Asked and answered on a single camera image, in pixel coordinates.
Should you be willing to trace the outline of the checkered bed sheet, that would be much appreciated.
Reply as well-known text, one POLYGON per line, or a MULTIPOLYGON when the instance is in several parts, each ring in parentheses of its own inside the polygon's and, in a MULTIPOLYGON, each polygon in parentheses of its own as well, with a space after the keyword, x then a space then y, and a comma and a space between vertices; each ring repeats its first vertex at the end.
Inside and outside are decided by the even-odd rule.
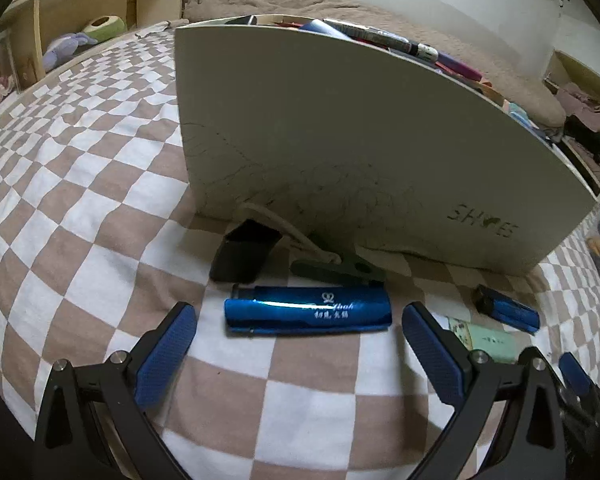
POLYGON ((99 362, 172 304, 199 332, 159 434, 197 479, 380 479, 449 409, 395 333, 239 338, 209 278, 228 224, 198 214, 163 32, 39 88, 0 127, 0 393, 32 437, 53 362, 99 362))

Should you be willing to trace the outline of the dark blue text lighter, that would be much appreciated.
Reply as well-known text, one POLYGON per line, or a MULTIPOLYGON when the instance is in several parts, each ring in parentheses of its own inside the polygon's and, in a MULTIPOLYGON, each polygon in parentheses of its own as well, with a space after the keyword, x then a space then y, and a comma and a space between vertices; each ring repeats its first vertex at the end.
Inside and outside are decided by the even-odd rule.
POLYGON ((226 327, 257 335, 325 335, 385 330, 392 324, 382 287, 238 288, 224 301, 226 327))

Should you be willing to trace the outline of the white cardboard shoe box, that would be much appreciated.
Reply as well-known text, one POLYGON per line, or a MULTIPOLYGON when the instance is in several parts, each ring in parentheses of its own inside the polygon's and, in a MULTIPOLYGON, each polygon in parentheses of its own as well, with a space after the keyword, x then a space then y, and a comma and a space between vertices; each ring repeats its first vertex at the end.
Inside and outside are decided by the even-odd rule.
POLYGON ((515 275, 595 206, 501 107, 367 44, 210 21, 175 32, 174 58, 203 216, 261 209, 304 232, 515 275))

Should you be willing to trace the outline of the beige quilted duvet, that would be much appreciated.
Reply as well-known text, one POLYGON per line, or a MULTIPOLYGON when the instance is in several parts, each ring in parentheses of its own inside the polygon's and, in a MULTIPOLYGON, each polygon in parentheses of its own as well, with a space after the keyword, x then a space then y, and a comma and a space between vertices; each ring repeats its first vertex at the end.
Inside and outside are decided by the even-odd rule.
POLYGON ((524 76, 499 56, 484 50, 475 40, 463 40, 446 32, 419 25, 408 18, 356 0, 186 0, 184 18, 192 22, 246 14, 288 14, 306 18, 336 18, 373 26, 418 40, 449 53, 478 70, 505 99, 520 105, 542 126, 558 128, 566 112, 539 79, 524 76))

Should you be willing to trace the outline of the anime print white lighter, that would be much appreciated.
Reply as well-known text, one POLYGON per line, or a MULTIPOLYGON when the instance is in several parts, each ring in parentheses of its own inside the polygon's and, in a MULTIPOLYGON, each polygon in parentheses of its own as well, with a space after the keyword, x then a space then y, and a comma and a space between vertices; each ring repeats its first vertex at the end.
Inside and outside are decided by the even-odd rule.
POLYGON ((435 48, 411 41, 393 32, 387 32, 372 26, 334 20, 333 18, 325 18, 324 22, 354 40, 366 41, 375 46, 400 51, 431 63, 437 62, 439 58, 439 52, 435 48))

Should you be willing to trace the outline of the shiny blue lighter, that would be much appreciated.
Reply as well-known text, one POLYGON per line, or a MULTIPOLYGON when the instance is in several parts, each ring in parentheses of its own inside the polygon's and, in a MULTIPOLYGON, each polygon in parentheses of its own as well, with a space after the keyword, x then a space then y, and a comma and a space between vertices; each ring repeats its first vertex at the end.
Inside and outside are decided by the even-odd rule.
POLYGON ((539 313, 495 289, 478 285, 471 294, 476 309, 507 326, 535 334, 541 327, 539 313))

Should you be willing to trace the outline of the wooden bedside shelf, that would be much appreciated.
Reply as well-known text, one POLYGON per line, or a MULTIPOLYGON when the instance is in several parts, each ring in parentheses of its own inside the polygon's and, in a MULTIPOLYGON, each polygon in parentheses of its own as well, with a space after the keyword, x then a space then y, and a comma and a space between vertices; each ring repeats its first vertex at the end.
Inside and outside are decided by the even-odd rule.
POLYGON ((43 52, 65 32, 78 32, 95 18, 114 15, 129 29, 182 17, 186 0, 12 0, 0 19, 9 31, 22 88, 45 77, 43 52))

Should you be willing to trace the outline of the pink clothes pile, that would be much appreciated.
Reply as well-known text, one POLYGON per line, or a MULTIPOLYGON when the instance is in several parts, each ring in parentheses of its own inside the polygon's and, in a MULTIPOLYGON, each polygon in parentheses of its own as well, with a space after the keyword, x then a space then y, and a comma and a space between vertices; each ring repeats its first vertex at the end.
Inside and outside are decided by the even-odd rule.
POLYGON ((586 128, 600 132, 600 100, 580 89, 574 82, 560 87, 556 99, 566 116, 578 118, 586 128))

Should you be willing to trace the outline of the black small box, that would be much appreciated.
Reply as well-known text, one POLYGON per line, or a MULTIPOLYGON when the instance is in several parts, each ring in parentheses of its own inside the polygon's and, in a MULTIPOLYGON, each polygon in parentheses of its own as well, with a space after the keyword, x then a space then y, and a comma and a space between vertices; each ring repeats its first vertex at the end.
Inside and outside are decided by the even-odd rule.
POLYGON ((250 284, 262 272, 268 255, 283 234, 263 223, 247 219, 228 232, 216 251, 210 280, 218 283, 250 284))

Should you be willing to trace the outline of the mint green lighter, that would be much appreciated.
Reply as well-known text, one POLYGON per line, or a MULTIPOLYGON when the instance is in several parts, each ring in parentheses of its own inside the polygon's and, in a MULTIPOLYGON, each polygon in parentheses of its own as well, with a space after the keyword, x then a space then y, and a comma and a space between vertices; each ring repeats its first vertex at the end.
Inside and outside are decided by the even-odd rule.
POLYGON ((517 341, 511 334, 457 318, 447 318, 446 324, 467 350, 486 352, 494 361, 500 363, 517 361, 519 350, 517 341))

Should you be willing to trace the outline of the dark green clip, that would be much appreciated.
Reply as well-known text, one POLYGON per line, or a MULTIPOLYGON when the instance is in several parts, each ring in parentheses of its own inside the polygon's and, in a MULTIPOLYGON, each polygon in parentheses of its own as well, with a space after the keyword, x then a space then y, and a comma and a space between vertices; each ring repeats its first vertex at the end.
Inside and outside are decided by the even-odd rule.
POLYGON ((290 272, 299 278, 347 287, 379 287, 385 283, 386 272, 347 249, 338 249, 337 262, 301 258, 290 265, 290 272))

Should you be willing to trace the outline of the green avocado plush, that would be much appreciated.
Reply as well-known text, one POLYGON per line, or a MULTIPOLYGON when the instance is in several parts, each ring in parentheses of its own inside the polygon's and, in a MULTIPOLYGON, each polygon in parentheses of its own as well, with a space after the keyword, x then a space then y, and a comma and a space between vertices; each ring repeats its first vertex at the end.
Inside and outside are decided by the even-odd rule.
POLYGON ((126 23, 120 16, 105 15, 88 23, 83 32, 93 39, 96 44, 101 44, 126 32, 126 23))

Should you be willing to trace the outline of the purple plush toy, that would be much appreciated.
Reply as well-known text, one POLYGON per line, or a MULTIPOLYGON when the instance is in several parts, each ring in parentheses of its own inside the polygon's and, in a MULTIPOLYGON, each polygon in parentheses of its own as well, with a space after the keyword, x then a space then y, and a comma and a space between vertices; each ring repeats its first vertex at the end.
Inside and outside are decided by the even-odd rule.
POLYGON ((84 34, 84 32, 72 32, 62 35, 53 40, 47 47, 42 64, 46 73, 72 59, 80 49, 97 44, 97 40, 84 34))

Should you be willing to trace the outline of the purple pink gradient lighter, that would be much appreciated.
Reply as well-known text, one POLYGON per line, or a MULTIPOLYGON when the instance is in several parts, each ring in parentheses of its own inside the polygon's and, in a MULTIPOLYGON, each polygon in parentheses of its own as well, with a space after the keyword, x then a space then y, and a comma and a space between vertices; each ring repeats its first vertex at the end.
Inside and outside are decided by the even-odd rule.
POLYGON ((454 73, 457 73, 467 79, 473 81, 482 81, 482 73, 478 72, 478 70, 475 70, 464 62, 459 61, 456 58, 452 58, 451 55, 448 55, 444 52, 438 52, 437 62, 449 70, 452 70, 454 73))

